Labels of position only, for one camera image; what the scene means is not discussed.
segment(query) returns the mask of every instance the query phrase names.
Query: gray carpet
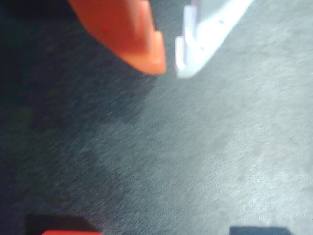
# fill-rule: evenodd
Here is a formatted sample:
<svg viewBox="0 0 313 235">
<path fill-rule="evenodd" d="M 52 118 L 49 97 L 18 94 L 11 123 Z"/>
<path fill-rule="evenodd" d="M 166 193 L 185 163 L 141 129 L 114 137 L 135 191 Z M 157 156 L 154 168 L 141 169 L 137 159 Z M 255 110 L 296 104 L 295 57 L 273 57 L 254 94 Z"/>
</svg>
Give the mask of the gray carpet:
<svg viewBox="0 0 313 235">
<path fill-rule="evenodd" d="M 151 1 L 168 58 L 159 77 L 76 19 L 2 11 L 0 234 L 44 222 L 105 235 L 313 233 L 313 4 L 256 0 L 209 64 L 177 80 L 188 3 Z"/>
</svg>

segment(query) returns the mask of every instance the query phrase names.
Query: orange plastic piece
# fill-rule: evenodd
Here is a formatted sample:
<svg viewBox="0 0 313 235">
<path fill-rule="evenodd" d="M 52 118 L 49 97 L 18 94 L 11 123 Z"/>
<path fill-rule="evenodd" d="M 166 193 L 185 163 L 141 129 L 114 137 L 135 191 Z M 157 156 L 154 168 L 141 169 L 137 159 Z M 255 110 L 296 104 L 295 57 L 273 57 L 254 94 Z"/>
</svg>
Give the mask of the orange plastic piece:
<svg viewBox="0 0 313 235">
<path fill-rule="evenodd" d="M 143 73 L 166 72 L 162 33 L 147 0 L 68 0 L 85 29 Z"/>
<path fill-rule="evenodd" d="M 84 232 L 84 231 L 64 231 L 64 230 L 48 230 L 42 235 L 102 235 L 101 232 Z"/>
</svg>

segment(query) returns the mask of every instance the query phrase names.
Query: white bracket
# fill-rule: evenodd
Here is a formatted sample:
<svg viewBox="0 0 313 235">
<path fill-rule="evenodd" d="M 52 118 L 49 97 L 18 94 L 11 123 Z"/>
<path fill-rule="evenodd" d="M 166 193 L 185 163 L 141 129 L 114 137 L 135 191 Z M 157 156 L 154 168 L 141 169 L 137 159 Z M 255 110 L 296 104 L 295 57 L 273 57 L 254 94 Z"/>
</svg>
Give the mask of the white bracket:
<svg viewBox="0 0 313 235">
<path fill-rule="evenodd" d="M 183 33 L 175 38 L 176 76 L 197 74 L 254 0 L 192 0 L 184 8 Z"/>
</svg>

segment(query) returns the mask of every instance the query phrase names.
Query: white plastic piece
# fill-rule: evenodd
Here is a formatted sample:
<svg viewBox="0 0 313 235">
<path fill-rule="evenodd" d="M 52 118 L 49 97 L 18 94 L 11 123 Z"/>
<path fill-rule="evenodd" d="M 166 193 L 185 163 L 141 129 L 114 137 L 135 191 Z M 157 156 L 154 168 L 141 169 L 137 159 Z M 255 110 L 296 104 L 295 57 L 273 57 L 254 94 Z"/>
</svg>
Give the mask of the white plastic piece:
<svg viewBox="0 0 313 235">
<path fill-rule="evenodd" d="M 175 38 L 176 76 L 197 74 L 254 0 L 193 0 L 184 8 L 183 33 Z"/>
</svg>

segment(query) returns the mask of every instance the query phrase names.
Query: orange plastic object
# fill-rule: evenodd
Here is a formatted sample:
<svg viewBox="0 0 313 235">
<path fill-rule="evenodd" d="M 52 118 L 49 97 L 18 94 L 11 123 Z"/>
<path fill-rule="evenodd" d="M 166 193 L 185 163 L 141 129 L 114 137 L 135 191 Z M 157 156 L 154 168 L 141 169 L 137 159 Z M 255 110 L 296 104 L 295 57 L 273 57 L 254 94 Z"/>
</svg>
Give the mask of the orange plastic object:
<svg viewBox="0 0 313 235">
<path fill-rule="evenodd" d="M 162 33 L 147 0 L 68 0 L 85 29 L 139 71 L 166 72 Z"/>
<path fill-rule="evenodd" d="M 48 231 L 45 231 L 42 235 L 102 235 L 102 233 L 101 232 L 48 230 Z"/>
</svg>

